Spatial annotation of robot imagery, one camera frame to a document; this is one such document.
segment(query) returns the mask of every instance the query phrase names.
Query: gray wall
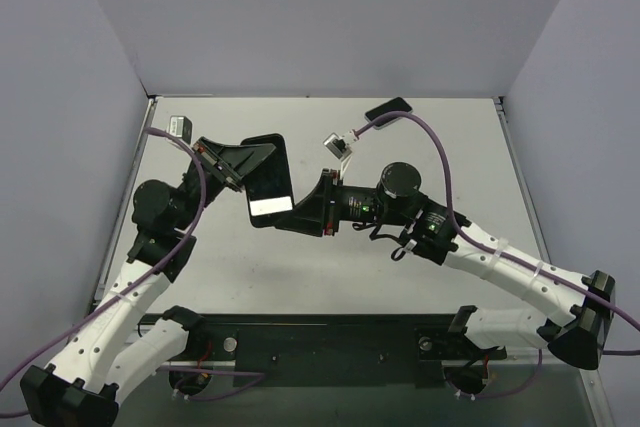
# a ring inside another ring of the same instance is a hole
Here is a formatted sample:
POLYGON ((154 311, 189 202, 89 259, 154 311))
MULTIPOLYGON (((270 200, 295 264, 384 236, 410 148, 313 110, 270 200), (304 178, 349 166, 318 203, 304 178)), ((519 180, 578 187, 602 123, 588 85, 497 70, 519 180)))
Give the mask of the gray wall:
POLYGON ((86 308, 146 102, 96 0, 0 0, 2 377, 86 308))
MULTIPOLYGON (((640 0, 561 0, 506 98, 517 153, 552 260, 617 277, 640 316, 640 0)), ((638 348, 617 319, 609 348, 638 348)), ((602 378, 618 426, 640 418, 637 359, 602 378)))
POLYGON ((98 0, 153 94, 504 95, 558 0, 98 0))

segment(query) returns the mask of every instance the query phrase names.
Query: screw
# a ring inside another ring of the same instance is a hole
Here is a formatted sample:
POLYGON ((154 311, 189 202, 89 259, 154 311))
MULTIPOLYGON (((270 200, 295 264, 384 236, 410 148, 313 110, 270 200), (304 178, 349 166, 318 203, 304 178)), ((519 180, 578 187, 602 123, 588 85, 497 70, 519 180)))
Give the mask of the screw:
POLYGON ((429 352, 433 347, 433 343, 429 337, 420 337, 420 340, 418 340, 418 347, 420 347, 420 350, 423 352, 429 352))
POLYGON ((229 352, 229 353, 235 351, 237 346, 238 346, 238 341, 233 337, 227 337, 226 339, 224 339, 224 342, 222 344, 222 347, 224 348, 225 352, 229 352))

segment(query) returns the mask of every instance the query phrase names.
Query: connector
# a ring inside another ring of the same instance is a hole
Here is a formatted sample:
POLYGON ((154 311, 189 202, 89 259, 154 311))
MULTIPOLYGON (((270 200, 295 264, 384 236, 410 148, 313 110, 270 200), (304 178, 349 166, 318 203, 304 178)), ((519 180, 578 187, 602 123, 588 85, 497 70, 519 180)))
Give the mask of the connector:
POLYGON ((169 119, 167 132, 174 137, 181 139, 185 144, 191 144, 191 134, 193 133, 193 123, 183 115, 172 115, 169 119))
POLYGON ((339 160, 347 159, 353 151, 351 150, 351 144, 358 140, 358 136, 355 132, 349 131, 343 136, 339 136, 335 132, 332 133, 324 141, 324 145, 329 151, 335 155, 339 160))

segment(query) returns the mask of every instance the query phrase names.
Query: white table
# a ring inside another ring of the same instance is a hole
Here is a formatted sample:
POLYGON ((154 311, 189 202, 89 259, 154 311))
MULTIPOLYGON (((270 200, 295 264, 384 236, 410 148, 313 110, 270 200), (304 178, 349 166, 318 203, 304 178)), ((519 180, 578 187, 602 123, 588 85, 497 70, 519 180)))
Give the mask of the white table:
MULTIPOLYGON (((193 139, 239 144, 278 132, 287 143, 295 200, 316 184, 323 167, 338 168, 323 146, 331 133, 364 124, 365 111, 387 99, 160 98, 151 125, 165 129, 171 115, 194 124, 193 139)), ((407 99, 440 136, 450 159, 457 211, 485 230, 538 255, 512 160, 490 99, 407 99)), ((440 160, 423 131, 400 120, 371 130, 356 144, 345 184, 375 186, 383 167, 413 164, 422 192, 444 203, 440 160)), ((177 186, 188 157, 167 141, 147 140, 135 186, 156 178, 177 186)), ((135 238, 129 205, 109 282, 135 238)), ((448 313, 476 304, 517 307, 520 301, 467 274, 407 256, 392 262, 396 245, 371 242, 342 223, 336 237, 315 238, 254 229, 244 194, 224 191, 196 229, 198 242, 175 284, 150 308, 182 305, 200 313, 448 313)))

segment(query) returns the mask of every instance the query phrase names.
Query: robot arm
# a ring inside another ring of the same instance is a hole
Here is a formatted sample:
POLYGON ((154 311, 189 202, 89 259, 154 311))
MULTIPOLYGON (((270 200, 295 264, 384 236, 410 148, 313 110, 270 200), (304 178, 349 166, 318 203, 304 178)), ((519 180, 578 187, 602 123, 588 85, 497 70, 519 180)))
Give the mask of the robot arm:
POLYGON ((371 240, 392 238, 400 245, 391 255, 393 260, 412 253, 491 282, 532 307, 515 311, 463 307, 457 324, 478 348, 548 347, 574 367, 597 369, 612 313, 543 274, 553 274, 607 302, 613 300, 614 279, 600 271, 585 277, 542 262, 455 213, 466 237, 495 249, 495 254, 488 254, 458 233, 447 207, 422 194, 420 183, 418 171, 402 162, 388 165, 375 188, 345 186, 338 171, 325 170, 314 190, 275 227, 314 236, 335 235, 341 221, 353 222, 356 230, 372 229, 371 240), (397 237, 380 235, 383 226, 399 226, 402 232, 397 237), (509 254, 537 270, 508 260, 509 254))
MULTIPOLYGON (((206 174, 206 206, 224 187, 242 190, 245 177, 275 147, 229 147, 201 138, 193 150, 206 174)), ((477 349, 547 346, 571 365, 597 368, 611 312, 538 274, 551 271, 568 283, 586 285, 607 301, 613 299, 613 279, 601 272, 587 278, 531 258, 455 213, 457 224, 470 238, 496 248, 494 255, 483 252, 458 235, 446 207, 419 192, 420 181, 417 170, 405 163, 387 166, 376 188, 344 186, 340 172, 324 170, 314 190, 275 227, 320 237, 335 235, 340 222, 348 221, 356 230, 371 228, 372 240, 382 237, 379 231, 385 225, 402 227, 398 237, 391 236, 400 245, 392 254, 393 260, 412 253, 491 282, 532 306, 514 311, 462 307, 450 329, 455 327, 477 349), (500 253, 527 260, 539 271, 530 272, 500 253)), ((101 305, 114 296, 120 301, 87 323, 45 369, 32 366, 21 380, 36 422, 47 426, 110 426, 119 404, 146 377, 168 359, 189 350, 190 339, 203 319, 179 307, 165 312, 163 319, 133 345, 123 351, 121 347, 146 310, 186 265, 195 238, 186 239, 185 247, 160 272, 131 292, 123 293, 123 289, 184 241, 182 231, 193 222, 199 197, 200 183, 193 163, 178 188, 151 180, 137 189, 133 221, 138 235, 128 261, 101 305)))
MULTIPOLYGON (((225 187, 241 191, 244 178, 275 147, 224 146, 200 138, 193 150, 204 171, 206 207, 225 187)), ((106 310, 76 332, 45 369, 31 366, 20 381, 34 421, 56 427, 110 426, 129 393, 187 348, 189 335, 202 318, 175 307, 144 338, 121 352, 147 309, 180 274, 195 245, 195 237, 184 238, 182 232, 192 224, 202 202, 202 179, 193 162, 182 180, 178 188, 150 180, 136 190, 132 220, 138 235, 127 262, 97 307, 106 310), (167 261, 179 242, 183 247, 167 261), (155 271, 153 266, 161 262, 166 262, 164 268, 155 271), (134 288, 143 276, 147 278, 134 288)))

